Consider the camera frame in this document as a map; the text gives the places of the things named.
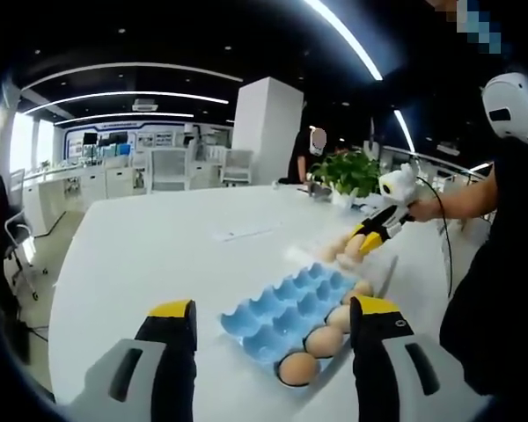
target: floor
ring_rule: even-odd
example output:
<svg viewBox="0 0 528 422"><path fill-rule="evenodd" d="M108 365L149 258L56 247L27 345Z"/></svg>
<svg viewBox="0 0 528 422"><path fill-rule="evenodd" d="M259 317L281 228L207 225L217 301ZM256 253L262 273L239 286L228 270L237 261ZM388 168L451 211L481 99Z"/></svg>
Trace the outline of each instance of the floor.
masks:
<svg viewBox="0 0 528 422"><path fill-rule="evenodd" d="M38 334L47 338L49 317L53 295L55 293L55 283L61 271L62 262L69 249L72 237L77 231L78 225L84 217L83 213L69 211L57 223L50 235L35 239L35 256L33 264L36 269L33 283L39 294L39 300L32 299L29 289L20 286L18 298L22 304L24 319L30 327L34 327ZM451 239L452 265L453 265L453 286L457 287L463 279L477 247L471 244L461 234ZM40 270L46 267L48 274L43 274ZM48 371L48 343L38 336L30 335L31 363L27 365L27 370L43 387L51 391L51 380Z"/></svg>

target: white helmet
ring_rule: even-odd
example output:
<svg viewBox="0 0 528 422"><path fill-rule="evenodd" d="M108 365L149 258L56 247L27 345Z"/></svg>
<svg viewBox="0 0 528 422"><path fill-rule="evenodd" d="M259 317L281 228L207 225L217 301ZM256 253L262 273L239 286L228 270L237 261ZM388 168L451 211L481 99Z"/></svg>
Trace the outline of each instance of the white helmet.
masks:
<svg viewBox="0 0 528 422"><path fill-rule="evenodd" d="M505 73L491 79L482 93L489 124L501 138L528 143L528 77Z"/></svg>

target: computer monitor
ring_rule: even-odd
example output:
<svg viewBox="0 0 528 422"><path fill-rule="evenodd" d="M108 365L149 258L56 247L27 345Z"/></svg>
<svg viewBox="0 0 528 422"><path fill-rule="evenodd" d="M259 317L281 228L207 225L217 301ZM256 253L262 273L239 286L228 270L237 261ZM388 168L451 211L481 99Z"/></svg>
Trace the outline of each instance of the computer monitor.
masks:
<svg viewBox="0 0 528 422"><path fill-rule="evenodd" d="M113 132L109 134L109 143L127 143L127 132Z"/></svg>
<svg viewBox="0 0 528 422"><path fill-rule="evenodd" d="M96 142L98 141L98 134L94 134L93 132L86 132L84 134L83 139L83 145L96 145Z"/></svg>

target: potted plant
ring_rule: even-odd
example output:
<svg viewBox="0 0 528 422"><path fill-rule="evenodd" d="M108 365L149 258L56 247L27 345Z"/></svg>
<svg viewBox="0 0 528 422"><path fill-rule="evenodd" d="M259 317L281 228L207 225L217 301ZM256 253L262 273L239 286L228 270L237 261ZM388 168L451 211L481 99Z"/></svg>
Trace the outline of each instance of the potted plant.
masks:
<svg viewBox="0 0 528 422"><path fill-rule="evenodd" d="M350 208L356 197L365 198L378 190L379 164L363 152L332 154L311 167L313 178L333 189L332 202Z"/></svg>

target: chair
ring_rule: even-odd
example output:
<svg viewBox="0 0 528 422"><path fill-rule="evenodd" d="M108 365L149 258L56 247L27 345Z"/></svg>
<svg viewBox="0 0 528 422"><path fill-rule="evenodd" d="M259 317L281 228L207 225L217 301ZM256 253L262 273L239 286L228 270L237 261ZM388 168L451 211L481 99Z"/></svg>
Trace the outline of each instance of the chair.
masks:
<svg viewBox="0 0 528 422"><path fill-rule="evenodd" d="M18 266L18 271L12 277L13 286L16 286L17 277L21 276L21 278L31 290L32 298L37 301L39 296L37 295L35 287L33 286L30 278L27 277L24 267L19 260L18 253L16 252L16 250L28 239L31 240L33 247L33 234L29 225L27 224L23 207L25 176L25 170L14 171L10 175L10 193L8 194L8 200L10 202L11 217L4 223L4 229L6 235L8 235L9 244L6 246L6 252L4 256L8 259L14 257L16 265ZM47 272L47 268L44 268L43 273L46 274Z"/></svg>
<svg viewBox="0 0 528 422"><path fill-rule="evenodd" d="M211 163L219 163L223 165L225 162L225 154L227 148L221 145L208 145L205 149L205 161Z"/></svg>
<svg viewBox="0 0 528 422"><path fill-rule="evenodd" d="M226 186L250 185L252 183L252 157L252 151L227 149L221 170L221 183Z"/></svg>
<svg viewBox="0 0 528 422"><path fill-rule="evenodd" d="M189 190L189 157L188 148L152 149L147 193Z"/></svg>

